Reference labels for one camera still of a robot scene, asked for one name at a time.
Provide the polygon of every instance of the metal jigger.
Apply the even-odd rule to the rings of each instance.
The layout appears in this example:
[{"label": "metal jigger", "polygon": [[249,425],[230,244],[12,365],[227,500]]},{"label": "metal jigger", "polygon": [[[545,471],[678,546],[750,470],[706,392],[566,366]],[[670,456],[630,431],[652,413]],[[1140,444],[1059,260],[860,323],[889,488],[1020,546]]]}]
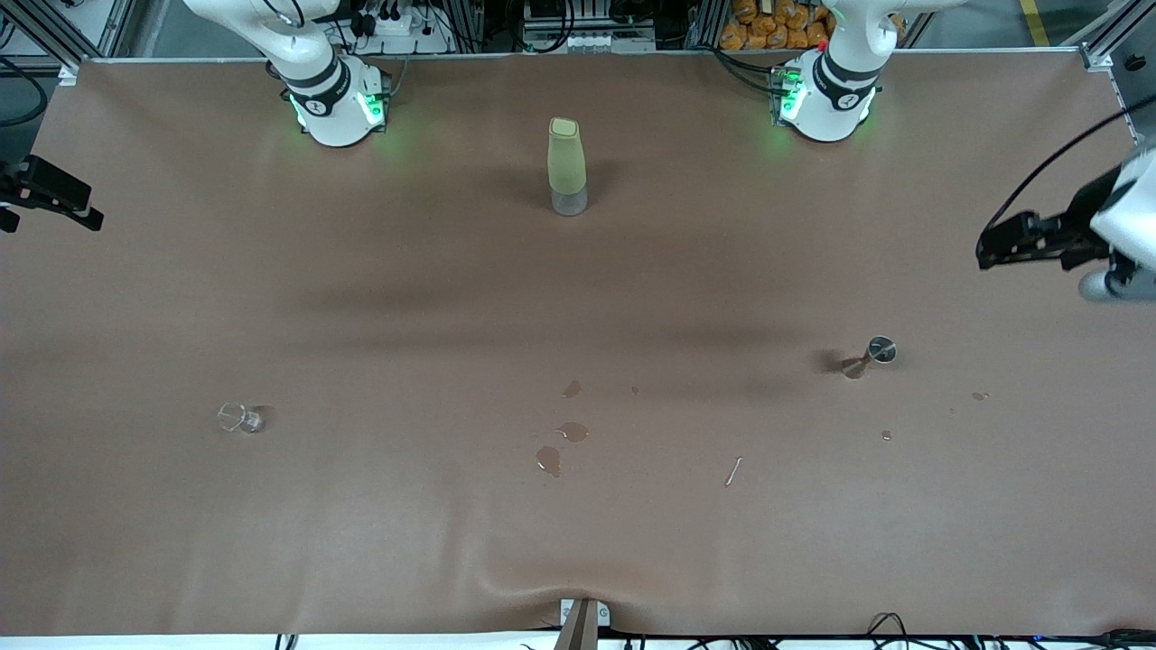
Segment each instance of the metal jigger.
[{"label": "metal jigger", "polygon": [[867,352],[862,356],[847,359],[843,362],[843,374],[849,379],[862,377],[872,362],[888,364],[895,361],[895,341],[887,337],[875,337],[867,344]]}]

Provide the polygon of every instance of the brown tablecloth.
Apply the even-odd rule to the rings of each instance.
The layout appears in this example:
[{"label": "brown tablecloth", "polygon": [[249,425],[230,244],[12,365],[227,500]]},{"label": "brown tablecloth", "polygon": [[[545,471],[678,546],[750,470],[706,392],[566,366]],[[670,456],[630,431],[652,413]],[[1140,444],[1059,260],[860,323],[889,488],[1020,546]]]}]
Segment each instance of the brown tablecloth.
[{"label": "brown tablecloth", "polygon": [[[883,82],[820,145],[709,57],[417,61],[387,133],[327,149],[259,65],[84,65],[37,153],[105,228],[0,242],[0,629],[481,630],[570,596],[647,633],[1156,626],[1154,308],[972,254],[1109,77],[902,54]],[[895,364],[829,372],[875,334]],[[230,400],[268,430],[221,431]]]}]

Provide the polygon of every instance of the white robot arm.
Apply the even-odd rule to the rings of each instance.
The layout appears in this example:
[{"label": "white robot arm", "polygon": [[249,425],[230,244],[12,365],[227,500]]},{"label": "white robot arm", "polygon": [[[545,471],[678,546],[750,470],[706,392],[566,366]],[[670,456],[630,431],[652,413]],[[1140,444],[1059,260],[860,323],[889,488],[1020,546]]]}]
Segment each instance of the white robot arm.
[{"label": "white robot arm", "polygon": [[843,140],[867,118],[880,71],[898,42],[889,17],[898,12],[935,12],[966,0],[823,0],[836,20],[827,49],[808,50],[785,64],[799,80],[778,97],[779,121],[822,142]]},{"label": "white robot arm", "polygon": [[1057,259],[1069,271],[1094,259],[1109,267],[1080,280],[1089,301],[1156,301],[1156,149],[1128,160],[1084,185],[1064,212],[1040,217],[1024,210],[984,230],[979,268]]},{"label": "white robot arm", "polygon": [[383,88],[386,79],[381,71],[356,57],[339,57],[320,25],[311,22],[335,12],[339,0],[185,3],[198,16],[228,28],[268,57],[289,88],[297,120],[318,142],[346,147],[385,125],[388,89]]}]

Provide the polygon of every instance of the droplet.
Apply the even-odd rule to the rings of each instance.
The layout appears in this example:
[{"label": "droplet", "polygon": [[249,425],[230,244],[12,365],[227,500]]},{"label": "droplet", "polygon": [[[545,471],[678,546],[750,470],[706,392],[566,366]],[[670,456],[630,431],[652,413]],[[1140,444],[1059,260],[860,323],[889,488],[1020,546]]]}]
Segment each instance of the droplet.
[{"label": "droplet", "polygon": [[590,435],[590,429],[578,422],[566,422],[554,430],[562,434],[562,437],[570,442],[581,442]]},{"label": "droplet", "polygon": [[555,479],[562,475],[562,455],[553,446],[538,450],[538,466]]}]

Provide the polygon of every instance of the clear plastic cup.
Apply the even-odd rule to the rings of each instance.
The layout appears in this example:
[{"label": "clear plastic cup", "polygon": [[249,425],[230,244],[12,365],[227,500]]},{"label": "clear plastic cup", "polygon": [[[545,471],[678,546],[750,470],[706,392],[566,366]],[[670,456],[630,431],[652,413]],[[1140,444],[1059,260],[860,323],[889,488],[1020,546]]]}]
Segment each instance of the clear plastic cup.
[{"label": "clear plastic cup", "polygon": [[227,431],[257,434],[265,428],[265,418],[244,404],[230,401],[217,411],[217,423]]}]

